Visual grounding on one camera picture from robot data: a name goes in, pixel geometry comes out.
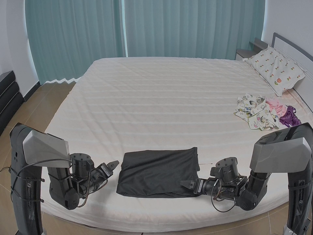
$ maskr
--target wall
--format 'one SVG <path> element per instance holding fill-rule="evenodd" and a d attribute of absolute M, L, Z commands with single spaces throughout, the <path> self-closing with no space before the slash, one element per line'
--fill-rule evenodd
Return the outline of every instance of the wall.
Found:
<path fill-rule="evenodd" d="M 23 96 L 38 82 L 31 57 L 25 0 L 0 0 L 0 72 L 13 70 Z"/>
<path fill-rule="evenodd" d="M 313 55 L 313 0 L 266 0 L 262 40 L 277 32 Z"/>

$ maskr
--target headboard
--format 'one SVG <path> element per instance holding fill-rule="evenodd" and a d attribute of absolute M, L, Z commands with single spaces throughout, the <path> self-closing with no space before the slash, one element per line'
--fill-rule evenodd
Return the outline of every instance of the headboard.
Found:
<path fill-rule="evenodd" d="M 273 34 L 272 47 L 303 69 L 306 77 L 295 84 L 294 90 L 313 112 L 313 56 L 276 32 Z"/>

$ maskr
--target tulip print pillowcase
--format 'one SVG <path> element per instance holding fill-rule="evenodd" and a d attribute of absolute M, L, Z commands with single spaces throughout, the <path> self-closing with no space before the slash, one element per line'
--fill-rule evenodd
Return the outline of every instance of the tulip print pillowcase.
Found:
<path fill-rule="evenodd" d="M 285 58 L 270 46 L 255 56 L 244 58 L 243 61 L 259 73 L 277 96 L 281 96 L 305 77 L 304 72 L 293 60 Z"/>

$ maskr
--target purple strap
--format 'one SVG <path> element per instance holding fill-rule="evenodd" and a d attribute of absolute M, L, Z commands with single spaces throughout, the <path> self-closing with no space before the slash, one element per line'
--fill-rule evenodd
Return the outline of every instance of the purple strap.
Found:
<path fill-rule="evenodd" d="M 295 113 L 296 113 L 295 108 L 292 107 L 291 105 L 289 105 L 287 107 L 286 114 L 283 115 L 282 117 L 280 117 L 280 119 L 279 119 L 280 123 L 284 124 L 287 127 L 301 124 L 301 121 L 297 118 Z"/>

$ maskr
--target teal curtain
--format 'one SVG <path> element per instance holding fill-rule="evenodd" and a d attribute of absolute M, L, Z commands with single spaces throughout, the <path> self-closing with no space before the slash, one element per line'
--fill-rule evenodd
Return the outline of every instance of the teal curtain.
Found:
<path fill-rule="evenodd" d="M 125 56 L 121 0 L 25 0 L 40 83 L 82 76 L 93 61 Z"/>
<path fill-rule="evenodd" d="M 125 0 L 128 56 L 235 59 L 261 38 L 265 0 Z"/>

